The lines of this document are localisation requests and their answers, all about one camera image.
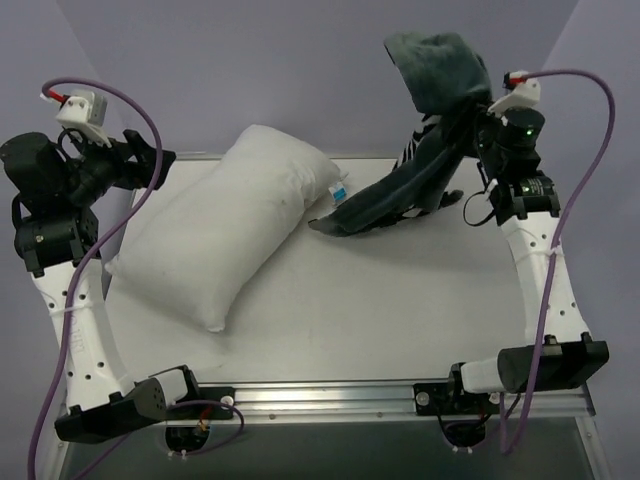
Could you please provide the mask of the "zebra print pillowcase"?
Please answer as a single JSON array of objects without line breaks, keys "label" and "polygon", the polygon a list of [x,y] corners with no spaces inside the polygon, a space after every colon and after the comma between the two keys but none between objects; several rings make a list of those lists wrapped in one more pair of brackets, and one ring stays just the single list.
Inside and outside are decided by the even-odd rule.
[{"label": "zebra print pillowcase", "polygon": [[474,122],[492,100],[483,58],[458,33],[395,33],[384,47],[421,119],[385,177],[310,221],[327,236],[387,228],[459,201],[462,191],[448,185],[472,155]]}]

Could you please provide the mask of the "white pillow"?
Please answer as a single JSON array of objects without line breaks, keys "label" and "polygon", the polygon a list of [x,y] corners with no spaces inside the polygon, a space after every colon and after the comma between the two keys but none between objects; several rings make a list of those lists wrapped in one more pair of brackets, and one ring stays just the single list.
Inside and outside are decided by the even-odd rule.
[{"label": "white pillow", "polygon": [[244,284],[343,177],[314,146],[252,125],[106,269],[131,293],[221,332]]}]

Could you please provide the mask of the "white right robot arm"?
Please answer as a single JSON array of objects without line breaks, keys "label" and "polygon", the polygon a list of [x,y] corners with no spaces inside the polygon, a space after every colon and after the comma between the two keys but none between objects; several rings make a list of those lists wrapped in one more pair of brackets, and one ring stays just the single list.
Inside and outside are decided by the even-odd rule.
[{"label": "white right robot arm", "polygon": [[444,388],[455,412],[480,394],[575,389],[609,360],[577,305],[558,232],[562,207],[540,168],[536,142],[545,118],[532,107],[492,107],[477,121],[478,168],[497,226],[506,239],[522,292],[525,343],[452,368]]}]

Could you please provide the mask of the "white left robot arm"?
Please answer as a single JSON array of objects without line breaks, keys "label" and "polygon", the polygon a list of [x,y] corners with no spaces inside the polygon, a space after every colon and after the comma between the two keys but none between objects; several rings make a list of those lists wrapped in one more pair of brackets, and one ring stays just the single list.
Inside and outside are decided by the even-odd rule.
[{"label": "white left robot arm", "polygon": [[63,357],[67,410],[54,423],[59,439],[97,444],[168,419],[194,417],[202,395],[193,372],[177,366],[146,379],[127,372],[102,293],[99,222],[91,207],[109,188],[159,188],[176,156],[135,130],[105,145],[66,128],[79,155],[68,157],[45,134],[18,135],[1,147],[17,187],[14,247],[39,291]]}]

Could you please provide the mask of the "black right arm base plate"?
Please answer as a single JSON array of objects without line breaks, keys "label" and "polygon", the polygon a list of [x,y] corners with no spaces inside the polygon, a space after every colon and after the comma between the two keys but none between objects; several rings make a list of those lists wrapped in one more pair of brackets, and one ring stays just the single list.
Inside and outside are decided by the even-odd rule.
[{"label": "black right arm base plate", "polygon": [[414,383],[412,390],[418,416],[484,416],[499,412],[488,394],[453,393],[446,382]]}]

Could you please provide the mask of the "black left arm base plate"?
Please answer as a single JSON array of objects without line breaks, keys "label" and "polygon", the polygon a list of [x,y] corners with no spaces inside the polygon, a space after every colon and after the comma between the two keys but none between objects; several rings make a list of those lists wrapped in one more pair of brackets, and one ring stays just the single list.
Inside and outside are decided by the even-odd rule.
[{"label": "black left arm base plate", "polygon": [[167,409],[166,419],[173,420],[231,420],[234,413],[218,406],[224,398],[228,404],[235,402],[236,389],[232,386],[200,386],[197,393],[190,393]]}]

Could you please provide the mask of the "aluminium front rail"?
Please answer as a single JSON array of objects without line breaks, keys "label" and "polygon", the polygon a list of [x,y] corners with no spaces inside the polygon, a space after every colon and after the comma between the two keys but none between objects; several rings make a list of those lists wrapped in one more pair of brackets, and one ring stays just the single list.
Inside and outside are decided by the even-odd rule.
[{"label": "aluminium front rail", "polygon": [[[416,412],[413,385],[418,380],[354,382],[204,383],[204,389],[229,386],[246,425],[347,424],[436,421]],[[528,420],[595,415],[588,389],[535,394]]]}]

